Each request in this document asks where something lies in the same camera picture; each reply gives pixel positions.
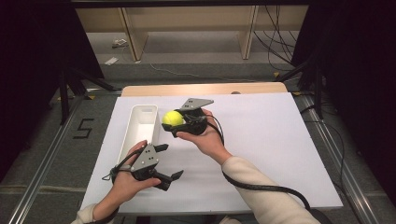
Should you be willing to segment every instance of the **tennis ball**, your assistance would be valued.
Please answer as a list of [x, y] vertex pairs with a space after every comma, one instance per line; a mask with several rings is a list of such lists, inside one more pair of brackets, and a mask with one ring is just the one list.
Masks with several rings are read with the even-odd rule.
[[169, 124], [172, 126], [177, 126], [177, 125], [183, 124], [183, 117], [177, 111], [172, 110], [172, 111], [167, 112], [163, 116], [163, 123]]

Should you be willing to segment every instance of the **plastic container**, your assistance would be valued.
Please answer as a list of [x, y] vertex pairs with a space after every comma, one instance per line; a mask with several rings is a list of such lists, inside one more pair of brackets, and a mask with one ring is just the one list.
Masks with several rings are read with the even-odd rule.
[[126, 157], [131, 147], [142, 140], [148, 140], [148, 143], [157, 145], [159, 132], [158, 106], [135, 105], [129, 117], [118, 163]]

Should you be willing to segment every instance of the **white sleeve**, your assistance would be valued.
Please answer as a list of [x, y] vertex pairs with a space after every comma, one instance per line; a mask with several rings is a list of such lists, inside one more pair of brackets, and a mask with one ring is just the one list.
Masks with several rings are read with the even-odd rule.
[[[84, 209], [79, 210], [77, 212], [77, 217], [76, 220], [72, 222], [72, 224], [84, 224], [84, 223], [90, 223], [94, 222], [95, 220], [93, 219], [93, 208], [96, 206], [96, 203], [90, 204], [86, 206]], [[108, 222], [108, 224], [112, 224], [114, 221], [111, 220]]]
[[[277, 186], [276, 182], [263, 174], [251, 162], [242, 158], [231, 157], [222, 164], [221, 169], [224, 174], [241, 183]], [[319, 224], [288, 193], [236, 189], [259, 223]]]

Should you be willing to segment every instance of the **hand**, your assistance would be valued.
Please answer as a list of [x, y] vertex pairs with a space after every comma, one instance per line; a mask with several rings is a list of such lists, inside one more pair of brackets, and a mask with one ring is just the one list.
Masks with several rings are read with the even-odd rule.
[[[218, 127], [213, 119], [212, 112], [203, 109], [206, 114], [207, 122], [210, 122], [215, 127]], [[198, 148], [207, 156], [211, 157], [218, 164], [222, 165], [228, 158], [232, 156], [221, 143], [219, 134], [209, 125], [201, 135], [194, 135], [191, 133], [177, 132], [177, 137], [193, 142]]]
[[[146, 145], [147, 140], [137, 143], [129, 150], [128, 155]], [[132, 165], [136, 156], [133, 155], [124, 164]], [[131, 200], [140, 190], [154, 187], [160, 183], [161, 180], [158, 178], [138, 181], [129, 172], [119, 172], [110, 192], [93, 208], [93, 219], [101, 220], [110, 216], [120, 205]]]

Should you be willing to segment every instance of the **wooden tabletop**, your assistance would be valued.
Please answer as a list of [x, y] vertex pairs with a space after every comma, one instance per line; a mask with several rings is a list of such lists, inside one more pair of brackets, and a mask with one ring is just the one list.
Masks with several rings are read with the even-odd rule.
[[122, 90], [121, 96], [249, 94], [266, 92], [287, 92], [287, 89], [281, 82], [128, 86]]

